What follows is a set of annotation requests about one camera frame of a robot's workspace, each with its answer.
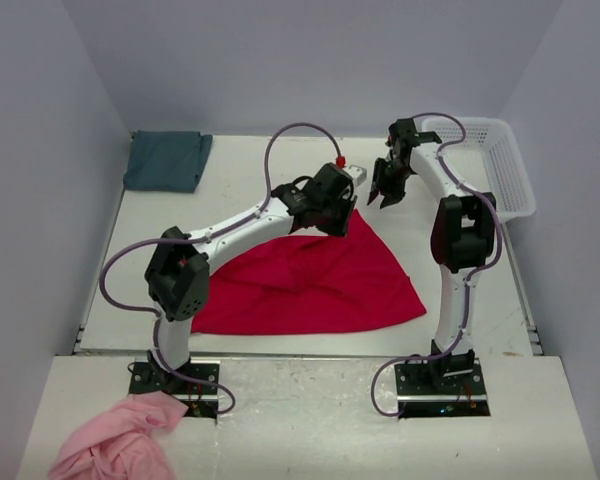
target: plastic basket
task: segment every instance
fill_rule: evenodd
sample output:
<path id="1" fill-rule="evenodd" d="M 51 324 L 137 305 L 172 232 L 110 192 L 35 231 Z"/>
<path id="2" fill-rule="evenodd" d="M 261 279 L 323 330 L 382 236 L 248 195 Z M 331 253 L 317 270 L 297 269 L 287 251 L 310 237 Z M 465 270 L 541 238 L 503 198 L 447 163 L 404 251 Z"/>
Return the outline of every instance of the plastic basket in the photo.
<path id="1" fill-rule="evenodd" d="M 511 127 L 495 118 L 458 117 L 458 120 L 467 130 L 467 139 L 461 145 L 449 147 L 445 160 L 476 188 L 486 187 L 494 194 L 501 222 L 533 214 L 536 200 Z M 435 131 L 443 142 L 460 137 L 460 129 L 444 118 L 427 118 L 421 130 Z M 488 184 L 480 181 L 481 173 Z"/>

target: gray wall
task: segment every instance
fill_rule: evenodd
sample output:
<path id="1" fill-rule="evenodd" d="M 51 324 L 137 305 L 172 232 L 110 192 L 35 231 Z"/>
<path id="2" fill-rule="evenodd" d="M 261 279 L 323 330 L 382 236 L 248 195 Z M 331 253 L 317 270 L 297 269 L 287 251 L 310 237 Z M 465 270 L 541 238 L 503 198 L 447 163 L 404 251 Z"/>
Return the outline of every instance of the gray wall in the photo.
<path id="1" fill-rule="evenodd" d="M 59 1 L 0 0 L 0 479 L 68 353 L 121 193 L 125 129 Z"/>
<path id="2" fill-rule="evenodd" d="M 512 227 L 531 309 L 600 476 L 600 1 L 565 0 L 502 118 L 538 202 Z"/>
<path id="3" fill-rule="evenodd" d="M 496 115 L 560 0 L 64 0 L 129 129 Z"/>

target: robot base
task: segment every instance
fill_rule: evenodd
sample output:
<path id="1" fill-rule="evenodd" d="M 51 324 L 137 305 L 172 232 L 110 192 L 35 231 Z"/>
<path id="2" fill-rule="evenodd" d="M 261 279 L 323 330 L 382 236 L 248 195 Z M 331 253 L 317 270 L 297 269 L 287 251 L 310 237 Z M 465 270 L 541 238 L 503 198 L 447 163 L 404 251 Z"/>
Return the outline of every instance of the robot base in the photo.
<path id="1" fill-rule="evenodd" d="M 434 378 L 430 365 L 410 362 L 394 367 L 400 418 L 490 416 L 480 363 L 473 370 Z"/>
<path id="2" fill-rule="evenodd" d="M 156 368 L 159 367 L 150 362 L 134 362 L 129 365 L 131 372 L 129 393 L 142 394 L 161 390 L 189 407 L 185 417 L 217 418 L 218 389 L 216 387 L 184 382 Z M 220 363 L 187 363 L 180 367 L 178 372 L 189 377 L 217 382 Z"/>

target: pink fabric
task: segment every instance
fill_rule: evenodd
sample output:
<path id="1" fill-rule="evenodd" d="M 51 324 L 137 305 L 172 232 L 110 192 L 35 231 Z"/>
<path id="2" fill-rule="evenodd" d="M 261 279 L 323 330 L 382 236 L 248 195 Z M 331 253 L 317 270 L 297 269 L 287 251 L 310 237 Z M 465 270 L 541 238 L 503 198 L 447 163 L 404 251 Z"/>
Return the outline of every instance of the pink fabric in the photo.
<path id="1" fill-rule="evenodd" d="M 356 210 L 344 238 L 278 238 L 224 265 L 211 277 L 209 302 L 192 331 L 359 332 L 425 313 L 409 277 Z"/>
<path id="2" fill-rule="evenodd" d="M 186 405 L 162 392 L 131 395 L 71 434 L 62 445 L 51 480 L 175 479 L 151 432 L 172 431 Z"/>

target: cable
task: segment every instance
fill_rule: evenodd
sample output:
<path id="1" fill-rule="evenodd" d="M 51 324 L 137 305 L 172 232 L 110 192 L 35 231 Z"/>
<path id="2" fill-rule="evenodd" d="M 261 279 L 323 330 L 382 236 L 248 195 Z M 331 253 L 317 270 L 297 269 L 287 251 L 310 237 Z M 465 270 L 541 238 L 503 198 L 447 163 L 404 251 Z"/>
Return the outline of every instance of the cable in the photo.
<path id="1" fill-rule="evenodd" d="M 313 123 L 308 123 L 308 122 L 296 122 L 296 123 L 290 123 L 289 125 L 286 125 L 286 126 L 282 127 L 281 129 L 279 129 L 269 139 L 269 142 L 267 143 L 267 148 L 265 149 L 265 152 L 264 152 L 264 180 L 265 180 L 265 185 L 266 185 L 267 191 L 266 191 L 266 196 L 265 196 L 264 202 L 258 208 L 258 210 L 260 212 L 264 211 L 264 209 L 267 208 L 267 206 L 269 205 L 269 202 L 271 201 L 271 173 L 269 171 L 269 156 L 271 154 L 271 148 L 273 147 L 273 144 L 278 139 L 278 137 L 280 137 L 280 135 L 282 135 L 287 130 L 290 130 L 290 129 L 296 128 L 296 127 L 313 128 L 314 130 L 317 130 L 317 131 L 323 133 L 329 140 L 331 140 L 331 143 L 333 144 L 333 146 L 336 149 L 337 156 L 338 157 L 342 156 L 342 153 L 340 152 L 340 146 L 338 145 L 338 142 L 336 141 L 336 139 L 327 130 L 325 130 L 324 128 L 322 128 L 319 125 L 315 125 Z M 164 368 L 168 373 L 170 373 L 174 377 L 179 378 L 180 380 L 183 380 L 183 381 L 189 382 L 189 383 L 195 383 L 198 385 L 207 385 L 210 387 L 214 387 L 219 390 L 222 390 L 229 396 L 229 398 L 231 399 L 231 405 L 229 405 L 224 410 L 219 410 L 217 412 L 218 414 L 228 413 L 233 409 L 233 407 L 235 407 L 236 398 L 233 395 L 233 393 L 231 392 L 231 390 L 229 390 L 227 387 L 225 387 L 224 385 L 217 383 L 217 382 L 211 382 L 209 380 L 203 380 L 203 379 L 199 379 L 199 378 L 189 377 L 188 375 L 184 375 L 184 374 L 178 372 L 177 370 L 173 369 L 169 364 L 167 364 L 167 362 L 164 359 L 164 355 L 162 354 L 162 351 L 160 350 L 160 344 L 158 341 L 158 330 L 160 327 L 160 311 L 153 307 L 145 307 L 145 306 L 140 306 L 140 305 L 128 305 L 128 304 L 117 301 L 109 294 L 109 291 L 107 290 L 106 278 L 107 278 L 107 274 L 109 273 L 109 270 L 111 270 L 111 267 L 113 267 L 113 265 L 118 260 L 120 260 L 122 257 L 127 255 L 128 253 L 131 253 L 134 250 L 137 250 L 138 248 L 147 247 L 149 245 L 195 245 L 197 243 L 201 243 L 203 241 L 206 242 L 206 241 L 212 240 L 220 235 L 224 235 L 225 233 L 231 232 L 231 231 L 235 230 L 236 228 L 239 228 L 242 225 L 245 225 L 246 223 L 248 223 L 249 221 L 251 221 L 254 218 L 256 218 L 255 213 L 246 215 L 245 217 L 241 218 L 240 220 L 234 222 L 233 224 L 214 231 L 209 237 L 189 238 L 186 240 L 185 239 L 181 239 L 181 240 L 170 239 L 170 238 L 151 238 L 148 240 L 142 240 L 140 242 L 133 243 L 133 244 L 123 248 L 116 254 L 114 254 L 104 264 L 104 266 L 102 267 L 102 271 L 100 272 L 100 277 L 98 278 L 98 287 L 100 289 L 100 293 L 102 294 L 104 299 L 109 304 L 111 304 L 114 307 L 119 308 L 121 310 L 127 310 L 127 311 L 132 311 L 132 312 L 153 313 L 156 316 L 156 321 L 155 321 L 155 324 L 153 327 L 153 348 L 154 348 L 154 354 L 156 356 L 156 359 L 160 362 L 160 365 L 162 366 L 162 368 Z"/>
<path id="2" fill-rule="evenodd" d="M 446 113 L 426 112 L 426 113 L 420 113 L 418 115 L 415 115 L 412 118 L 415 120 L 416 118 L 434 117 L 434 116 L 435 117 L 443 117 L 448 120 L 451 120 L 453 123 L 455 123 L 460 128 L 461 137 L 457 140 L 449 140 L 447 142 L 442 143 L 438 147 L 438 150 L 436 150 L 436 158 L 440 162 L 440 166 L 442 167 L 444 172 L 447 174 L 449 179 L 453 183 L 455 183 L 459 189 L 461 189 L 471 195 L 476 196 L 478 199 L 480 199 L 480 201 L 489 210 L 489 213 L 491 214 L 491 218 L 493 218 L 493 223 L 495 225 L 495 231 L 496 231 L 496 253 L 495 253 L 493 259 L 489 263 L 487 263 L 481 267 L 476 267 L 475 269 L 471 270 L 467 274 L 467 278 L 465 279 L 465 286 L 464 286 L 464 312 L 463 312 L 462 323 L 460 324 L 460 329 L 458 330 L 458 335 L 456 335 L 455 340 L 449 346 L 449 348 L 447 348 L 444 352 L 441 352 L 441 353 L 438 353 L 435 355 L 409 355 L 406 357 L 396 357 L 391 360 L 388 360 L 387 362 L 382 364 L 380 366 L 380 368 L 378 368 L 378 370 L 376 371 L 376 373 L 373 376 L 373 380 L 371 381 L 370 395 L 371 395 L 371 403 L 373 404 L 373 408 L 375 408 L 376 411 L 383 417 L 399 417 L 404 413 L 404 410 L 398 410 L 396 412 L 385 412 L 384 410 L 382 410 L 380 408 L 380 406 L 378 405 L 378 402 L 376 400 L 376 384 L 378 383 L 378 378 L 380 378 L 380 374 L 386 368 L 390 367 L 391 365 L 395 365 L 396 363 L 407 362 L 410 360 L 433 361 L 433 360 L 439 360 L 441 358 L 446 357 L 447 355 L 450 355 L 453 352 L 453 350 L 458 346 L 458 344 L 460 343 L 460 340 L 462 340 L 463 331 L 467 327 L 467 323 L 469 322 L 469 302 L 471 299 L 471 285 L 470 285 L 471 279 L 477 273 L 482 272 L 484 270 L 488 270 L 489 268 L 493 267 L 496 263 L 498 263 L 498 261 L 500 260 L 500 257 L 502 256 L 502 244 L 503 244 L 502 226 L 500 225 L 500 220 L 498 219 L 498 213 L 496 212 L 496 209 L 491 204 L 489 199 L 487 199 L 487 197 L 485 197 L 482 193 L 480 193 L 472 188 L 469 188 L 466 185 L 464 185 L 462 182 L 460 182 L 458 177 L 456 177 L 453 174 L 453 172 L 449 169 L 449 166 L 447 165 L 444 158 L 442 157 L 443 149 L 445 149 L 446 147 L 450 147 L 451 145 L 458 145 L 466 140 L 467 130 L 464 128 L 464 125 L 462 125 L 462 123 L 457 118 L 455 118 L 451 115 L 448 115 Z"/>

